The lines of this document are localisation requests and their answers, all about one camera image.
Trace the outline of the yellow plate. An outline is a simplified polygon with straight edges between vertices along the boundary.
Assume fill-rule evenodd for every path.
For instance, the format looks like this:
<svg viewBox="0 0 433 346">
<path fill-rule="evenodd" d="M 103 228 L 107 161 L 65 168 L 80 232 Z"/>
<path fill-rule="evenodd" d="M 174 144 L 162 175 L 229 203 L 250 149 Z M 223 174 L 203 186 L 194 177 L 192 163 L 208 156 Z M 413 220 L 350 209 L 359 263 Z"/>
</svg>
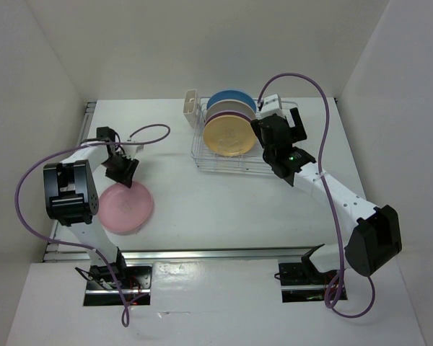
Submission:
<svg viewBox="0 0 433 346">
<path fill-rule="evenodd" d="M 204 126 L 203 140 L 214 152 L 226 157 L 247 153 L 255 145 L 256 137 L 250 122 L 237 115 L 221 115 Z"/>
</svg>

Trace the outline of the blue plate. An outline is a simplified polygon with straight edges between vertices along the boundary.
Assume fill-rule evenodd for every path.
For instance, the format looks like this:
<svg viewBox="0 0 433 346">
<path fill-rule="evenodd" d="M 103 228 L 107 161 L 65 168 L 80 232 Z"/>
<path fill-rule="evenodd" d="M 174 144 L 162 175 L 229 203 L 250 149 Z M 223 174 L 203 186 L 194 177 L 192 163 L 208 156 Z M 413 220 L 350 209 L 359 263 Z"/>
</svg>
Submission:
<svg viewBox="0 0 433 346">
<path fill-rule="evenodd" d="M 254 99 L 249 94 L 239 89 L 224 89 L 213 94 L 206 103 L 206 108 L 209 109 L 212 105 L 225 100 L 236 100 L 245 103 L 253 112 L 257 111 Z"/>
</svg>

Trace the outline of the pink plate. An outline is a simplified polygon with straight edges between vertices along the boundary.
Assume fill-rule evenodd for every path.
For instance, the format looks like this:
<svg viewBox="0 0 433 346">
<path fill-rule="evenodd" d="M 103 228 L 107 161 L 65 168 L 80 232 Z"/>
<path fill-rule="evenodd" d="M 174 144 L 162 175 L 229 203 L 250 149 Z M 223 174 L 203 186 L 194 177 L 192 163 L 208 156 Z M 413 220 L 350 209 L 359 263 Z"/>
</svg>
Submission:
<svg viewBox="0 0 433 346">
<path fill-rule="evenodd" d="M 135 234 L 149 220 L 154 210 L 150 191 L 138 182 L 131 187 L 116 183 L 99 197 L 97 217 L 102 227 L 112 234 Z"/>
</svg>

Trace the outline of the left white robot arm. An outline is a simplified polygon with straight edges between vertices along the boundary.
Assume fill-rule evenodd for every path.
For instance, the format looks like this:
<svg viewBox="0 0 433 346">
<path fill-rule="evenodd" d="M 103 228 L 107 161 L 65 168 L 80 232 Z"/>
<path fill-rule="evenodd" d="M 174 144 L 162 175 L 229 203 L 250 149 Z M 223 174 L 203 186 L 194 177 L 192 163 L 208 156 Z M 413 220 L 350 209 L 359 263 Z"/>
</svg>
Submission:
<svg viewBox="0 0 433 346">
<path fill-rule="evenodd" d="M 98 128 L 96 137 L 86 142 L 88 147 L 59 163 L 46 164 L 43 180 L 48 216 L 69 228 L 89 255 L 87 279 L 120 288 L 127 283 L 129 271 L 97 218 L 100 201 L 93 178 L 93 171 L 102 166 L 107 178 L 131 188 L 139 161 L 118 152 L 115 139 L 112 128 Z"/>
</svg>

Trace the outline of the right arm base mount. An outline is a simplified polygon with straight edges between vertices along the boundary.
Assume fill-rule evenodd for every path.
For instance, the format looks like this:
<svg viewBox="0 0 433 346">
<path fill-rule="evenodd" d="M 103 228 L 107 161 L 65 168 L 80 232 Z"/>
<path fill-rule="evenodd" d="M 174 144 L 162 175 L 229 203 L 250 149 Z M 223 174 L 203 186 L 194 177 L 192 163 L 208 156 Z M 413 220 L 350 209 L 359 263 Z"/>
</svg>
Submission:
<svg viewBox="0 0 433 346">
<path fill-rule="evenodd" d="M 301 262 L 279 263 L 274 278 L 281 284 L 283 303 L 324 301 L 328 284 L 337 274 L 336 270 L 307 275 Z"/>
</svg>

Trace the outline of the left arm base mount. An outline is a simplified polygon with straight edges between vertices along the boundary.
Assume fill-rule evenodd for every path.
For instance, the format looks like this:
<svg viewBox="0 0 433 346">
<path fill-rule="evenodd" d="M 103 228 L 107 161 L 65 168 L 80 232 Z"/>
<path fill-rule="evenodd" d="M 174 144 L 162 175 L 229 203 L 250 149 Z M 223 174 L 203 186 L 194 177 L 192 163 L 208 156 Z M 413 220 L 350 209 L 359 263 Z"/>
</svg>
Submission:
<svg viewBox="0 0 433 346">
<path fill-rule="evenodd" d="M 114 283 L 95 280 L 89 272 L 75 267 L 87 281 L 84 306 L 121 306 L 121 297 Z M 132 306 L 149 306 L 151 301 L 152 266 L 140 265 L 126 268 L 126 277 L 121 280 L 122 292 L 126 302 Z"/>
</svg>

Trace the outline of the cream plate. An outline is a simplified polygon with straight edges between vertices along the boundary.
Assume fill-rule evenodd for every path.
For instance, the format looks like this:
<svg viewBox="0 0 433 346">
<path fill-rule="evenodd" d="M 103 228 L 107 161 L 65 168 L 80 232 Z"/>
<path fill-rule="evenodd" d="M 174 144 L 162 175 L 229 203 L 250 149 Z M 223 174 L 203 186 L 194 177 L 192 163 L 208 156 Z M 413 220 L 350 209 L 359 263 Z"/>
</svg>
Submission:
<svg viewBox="0 0 433 346">
<path fill-rule="evenodd" d="M 249 120 L 255 119 L 255 111 L 249 105 L 238 100 L 225 99 L 216 102 L 209 107 L 209 109 L 206 111 L 206 121 L 221 112 L 237 112 L 244 115 Z"/>
</svg>

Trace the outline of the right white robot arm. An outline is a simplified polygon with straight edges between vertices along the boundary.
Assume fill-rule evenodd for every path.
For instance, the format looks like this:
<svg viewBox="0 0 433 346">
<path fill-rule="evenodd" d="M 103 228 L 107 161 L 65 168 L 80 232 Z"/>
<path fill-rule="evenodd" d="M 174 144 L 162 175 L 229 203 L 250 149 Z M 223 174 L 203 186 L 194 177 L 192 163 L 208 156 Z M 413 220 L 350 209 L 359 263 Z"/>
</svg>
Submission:
<svg viewBox="0 0 433 346">
<path fill-rule="evenodd" d="M 251 127 L 263 148 L 263 160 L 274 174 L 325 207 L 335 206 L 346 234 L 345 266 L 369 277 L 402 250 L 398 214 L 359 197 L 325 171 L 315 158 L 295 143 L 306 139 L 299 112 L 289 117 L 273 114 L 254 120 Z"/>
</svg>

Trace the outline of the purple plate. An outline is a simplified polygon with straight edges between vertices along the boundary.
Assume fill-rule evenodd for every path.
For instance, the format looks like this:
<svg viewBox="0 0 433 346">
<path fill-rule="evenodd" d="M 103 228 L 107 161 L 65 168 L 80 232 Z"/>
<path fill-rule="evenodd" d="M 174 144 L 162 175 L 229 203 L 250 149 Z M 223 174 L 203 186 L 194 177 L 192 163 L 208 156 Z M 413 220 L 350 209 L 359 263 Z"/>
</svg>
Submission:
<svg viewBox="0 0 433 346">
<path fill-rule="evenodd" d="M 241 112 L 236 112 L 236 111 L 223 111 L 223 112 L 218 112 L 216 114 L 213 114 L 210 117 L 207 117 L 207 119 L 205 120 L 205 125 L 207 125 L 208 123 L 210 123 L 212 120 L 221 117 L 221 116 L 225 116 L 225 115 L 231 115 L 231 116 L 236 116 L 236 117 L 240 117 L 242 119 L 247 120 L 248 122 L 250 122 L 252 120 L 251 117 L 249 117 L 248 115 L 241 113 Z"/>
</svg>

